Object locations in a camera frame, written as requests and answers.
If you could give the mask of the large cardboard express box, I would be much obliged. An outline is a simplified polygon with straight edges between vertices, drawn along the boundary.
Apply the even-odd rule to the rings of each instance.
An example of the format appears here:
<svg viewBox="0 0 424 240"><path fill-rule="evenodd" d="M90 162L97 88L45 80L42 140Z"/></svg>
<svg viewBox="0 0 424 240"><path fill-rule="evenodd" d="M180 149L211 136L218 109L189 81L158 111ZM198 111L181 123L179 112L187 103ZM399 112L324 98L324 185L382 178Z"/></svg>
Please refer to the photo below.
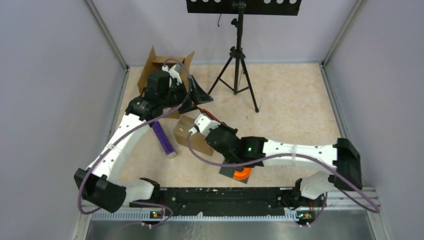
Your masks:
<svg viewBox="0 0 424 240"><path fill-rule="evenodd" d="M192 51L189 55L183 57L183 56L165 56L165 55L156 55L155 48L152 46L150 53L147 57L147 60L143 66L143 70L141 72L141 75L139 77L137 87L140 95L143 95L143 90L147 86L148 77L152 72L162 70L163 63L165 60L168 59L177 59L180 61L184 66L187 68L187 70L190 70L190 65L192 63L193 57L194 57L195 51ZM167 62L167 66L171 68L175 64L178 64L175 60L170 60ZM180 78L186 88L188 90L189 87L189 77L185 70L181 70ZM169 119L179 119L182 113L177 110L176 112L170 114L166 118Z"/></svg>

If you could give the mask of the small cardboard box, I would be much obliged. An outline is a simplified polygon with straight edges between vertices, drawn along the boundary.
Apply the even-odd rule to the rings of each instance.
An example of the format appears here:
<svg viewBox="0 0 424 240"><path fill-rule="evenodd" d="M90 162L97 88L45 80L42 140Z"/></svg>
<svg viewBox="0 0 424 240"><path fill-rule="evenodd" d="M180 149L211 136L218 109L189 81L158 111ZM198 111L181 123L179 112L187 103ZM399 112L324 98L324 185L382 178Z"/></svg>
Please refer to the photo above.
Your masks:
<svg viewBox="0 0 424 240"><path fill-rule="evenodd" d="M195 126L195 119L189 116L181 115L176 126L173 129L173 135L176 139L176 142L182 146L187 147L187 136L189 130ZM203 135L200 133L194 133L190 136L189 143L191 148L202 154L212 156L214 154L214 149L210 147Z"/></svg>

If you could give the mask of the purple rectangular box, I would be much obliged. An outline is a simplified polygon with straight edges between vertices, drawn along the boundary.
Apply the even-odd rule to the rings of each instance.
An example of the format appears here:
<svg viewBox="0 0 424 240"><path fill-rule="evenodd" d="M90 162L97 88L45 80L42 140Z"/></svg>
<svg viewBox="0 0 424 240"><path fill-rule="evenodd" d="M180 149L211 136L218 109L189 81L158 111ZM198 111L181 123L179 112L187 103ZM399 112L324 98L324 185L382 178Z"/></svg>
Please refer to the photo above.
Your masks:
<svg viewBox="0 0 424 240"><path fill-rule="evenodd" d="M151 128L153 129L153 131L154 131L164 153L166 154L166 156L170 159L176 157L177 153L176 153L171 141L167 137L164 129L162 128L161 124L158 121L156 121L156 122L153 123Z"/></svg>

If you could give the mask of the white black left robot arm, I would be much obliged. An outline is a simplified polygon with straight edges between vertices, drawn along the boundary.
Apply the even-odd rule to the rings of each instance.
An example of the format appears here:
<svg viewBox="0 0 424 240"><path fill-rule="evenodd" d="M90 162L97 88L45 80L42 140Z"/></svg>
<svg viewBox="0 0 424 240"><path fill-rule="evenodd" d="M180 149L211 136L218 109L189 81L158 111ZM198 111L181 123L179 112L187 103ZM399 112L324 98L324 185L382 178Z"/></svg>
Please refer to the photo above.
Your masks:
<svg viewBox="0 0 424 240"><path fill-rule="evenodd" d="M140 138L161 118L173 113L187 113L198 105L212 102L207 94L189 75L184 83L175 70L156 70L146 79L141 95L131 100L125 110L118 129L100 155L87 168L79 168L74 174L78 187L78 210L89 215L94 210L85 210L82 201L96 208L114 213L124 203L142 200L154 207L160 202L160 193L155 183L147 178L118 184L120 172Z"/></svg>

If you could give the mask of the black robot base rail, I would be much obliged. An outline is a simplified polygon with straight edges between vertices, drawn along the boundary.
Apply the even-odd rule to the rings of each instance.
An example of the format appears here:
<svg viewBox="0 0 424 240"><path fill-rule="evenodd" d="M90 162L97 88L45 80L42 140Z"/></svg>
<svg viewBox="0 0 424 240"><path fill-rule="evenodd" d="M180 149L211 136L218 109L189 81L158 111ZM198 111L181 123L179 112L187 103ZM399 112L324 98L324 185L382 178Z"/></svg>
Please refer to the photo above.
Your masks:
<svg viewBox="0 0 424 240"><path fill-rule="evenodd" d="M285 187L168 187L155 190L149 203L165 205L175 217L273 217L290 210L317 210L320 195L311 200Z"/></svg>

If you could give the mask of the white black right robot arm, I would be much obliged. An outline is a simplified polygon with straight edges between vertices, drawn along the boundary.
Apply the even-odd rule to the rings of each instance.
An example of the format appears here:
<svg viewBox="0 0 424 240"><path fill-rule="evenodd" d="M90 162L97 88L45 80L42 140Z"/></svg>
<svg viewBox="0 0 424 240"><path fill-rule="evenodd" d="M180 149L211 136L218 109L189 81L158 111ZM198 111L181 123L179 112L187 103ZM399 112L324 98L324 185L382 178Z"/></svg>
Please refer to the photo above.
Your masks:
<svg viewBox="0 0 424 240"><path fill-rule="evenodd" d="M235 128L223 124L200 133L229 167L291 166L316 170L295 184L293 200L299 206L307 206L333 189L353 192L363 188L361 156L347 138L338 138L329 145L289 144L258 136L239 138Z"/></svg>

